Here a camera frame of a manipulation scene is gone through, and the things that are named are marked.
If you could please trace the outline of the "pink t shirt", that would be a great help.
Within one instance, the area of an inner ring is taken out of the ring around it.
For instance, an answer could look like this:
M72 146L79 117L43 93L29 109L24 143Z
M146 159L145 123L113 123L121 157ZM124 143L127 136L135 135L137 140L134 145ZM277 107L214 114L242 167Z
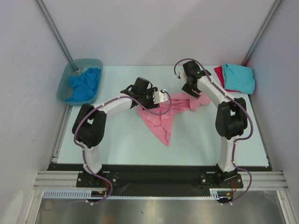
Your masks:
M185 92L180 92L171 95L171 102L161 103L158 108L146 111L139 106L137 113L151 132L168 147L171 142L175 115L188 110L195 112L200 106L210 103L211 100L204 93L199 98L194 98Z

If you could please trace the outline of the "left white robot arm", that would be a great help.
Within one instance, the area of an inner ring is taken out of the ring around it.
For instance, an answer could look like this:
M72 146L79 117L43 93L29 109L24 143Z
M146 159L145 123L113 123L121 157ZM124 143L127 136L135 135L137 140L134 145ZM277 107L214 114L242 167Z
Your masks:
M140 106L152 114L162 102L168 101L166 90L159 90L144 78L138 77L134 84L120 91L113 99L98 105L83 104L72 127L73 141L81 148L83 169L88 172L87 181L92 186L103 182L99 144L103 140L107 119L120 112Z

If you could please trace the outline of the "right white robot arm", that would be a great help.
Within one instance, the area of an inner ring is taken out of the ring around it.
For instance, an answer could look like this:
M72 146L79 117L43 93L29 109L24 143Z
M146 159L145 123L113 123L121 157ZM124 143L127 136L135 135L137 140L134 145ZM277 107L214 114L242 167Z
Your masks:
M237 141L248 127L246 101L234 98L215 82L210 72L201 69L192 59L182 65L178 76L185 81L183 91L196 99L206 94L217 107L215 128L221 136L221 154L216 164L215 181L220 187L227 187L237 176Z

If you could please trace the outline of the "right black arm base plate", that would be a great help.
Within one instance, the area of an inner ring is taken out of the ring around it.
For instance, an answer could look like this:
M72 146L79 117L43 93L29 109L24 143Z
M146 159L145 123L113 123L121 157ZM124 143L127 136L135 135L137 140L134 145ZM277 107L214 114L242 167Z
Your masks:
M242 189L243 182L241 175L236 172L229 173L228 175L221 172L206 172L200 174L199 186L203 189L228 189L231 187Z

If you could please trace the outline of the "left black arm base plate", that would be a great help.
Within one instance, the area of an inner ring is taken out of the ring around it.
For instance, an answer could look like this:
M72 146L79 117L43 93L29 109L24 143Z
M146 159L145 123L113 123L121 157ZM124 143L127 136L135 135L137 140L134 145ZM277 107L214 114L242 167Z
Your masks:
M103 171L99 172L98 175L108 179L113 187L118 185L119 174L117 172ZM105 188L106 186L109 186L107 181L95 177L86 171L78 174L76 182L76 187L78 188Z

